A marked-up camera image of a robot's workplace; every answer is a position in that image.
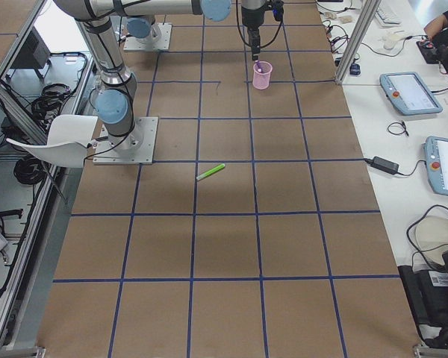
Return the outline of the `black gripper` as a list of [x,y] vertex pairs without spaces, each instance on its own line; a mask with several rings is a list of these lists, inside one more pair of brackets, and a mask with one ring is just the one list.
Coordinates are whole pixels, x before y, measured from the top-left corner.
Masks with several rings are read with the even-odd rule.
[[258,28],[249,28],[249,47],[251,48],[252,56],[258,56],[261,53],[261,36]]

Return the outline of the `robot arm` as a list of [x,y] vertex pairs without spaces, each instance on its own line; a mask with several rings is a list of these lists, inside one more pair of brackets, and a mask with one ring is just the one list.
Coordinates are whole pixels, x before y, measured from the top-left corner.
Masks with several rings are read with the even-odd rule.
[[257,60],[261,49],[269,43],[261,43],[260,27],[264,15],[271,11],[274,19],[283,23],[282,1],[115,1],[117,14],[126,17],[128,33],[142,43],[156,43],[161,39],[161,28],[155,24],[155,16],[166,14],[203,15],[206,19],[221,22],[235,4],[236,24],[244,45],[251,49],[252,59]]
[[103,91],[96,98],[96,112],[108,131],[111,148],[119,151],[141,146],[143,131],[134,119],[137,79],[125,65],[111,16],[128,20],[136,38],[151,36],[156,15],[203,15],[215,22],[230,13],[230,1],[56,1],[80,28],[102,77]]

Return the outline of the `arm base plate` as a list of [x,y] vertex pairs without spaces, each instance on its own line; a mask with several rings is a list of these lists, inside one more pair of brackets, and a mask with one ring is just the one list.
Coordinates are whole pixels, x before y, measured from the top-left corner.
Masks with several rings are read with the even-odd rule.
[[168,51],[172,24],[148,23],[145,19],[133,19],[127,24],[128,37],[124,51]]
[[134,130],[128,137],[114,147],[120,139],[109,136],[102,125],[100,136],[107,136],[96,147],[97,155],[92,157],[96,165],[134,165],[152,164],[155,140],[158,131],[158,117],[139,117],[134,120]]

